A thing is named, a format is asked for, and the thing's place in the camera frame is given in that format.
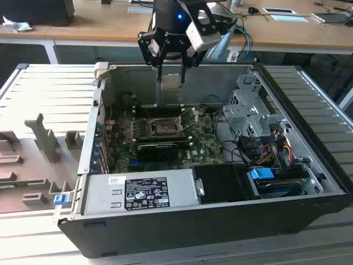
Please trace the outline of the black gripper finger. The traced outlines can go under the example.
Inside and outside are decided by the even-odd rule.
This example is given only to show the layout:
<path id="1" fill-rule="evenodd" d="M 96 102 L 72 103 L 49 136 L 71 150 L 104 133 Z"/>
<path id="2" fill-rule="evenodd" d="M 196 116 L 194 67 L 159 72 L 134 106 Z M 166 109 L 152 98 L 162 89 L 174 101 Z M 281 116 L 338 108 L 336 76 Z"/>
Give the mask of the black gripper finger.
<path id="1" fill-rule="evenodd" d="M 180 55 L 181 55 L 180 83 L 184 83 L 186 70 L 192 67 L 198 67 L 198 65 L 201 63 L 201 61 L 206 55 L 206 50 L 201 52 L 195 52 L 192 56 L 188 56 L 187 49 L 185 47 L 181 47 Z"/>
<path id="2" fill-rule="evenodd" d="M 158 45 L 158 52 L 156 55 L 153 55 L 152 52 L 149 50 L 149 46 L 152 44 L 153 41 Z M 157 82 L 161 82 L 162 65 L 168 53 L 168 39 L 165 36 L 165 31 L 141 31 L 138 34 L 137 42 L 146 65 L 150 65 L 158 69 Z"/>

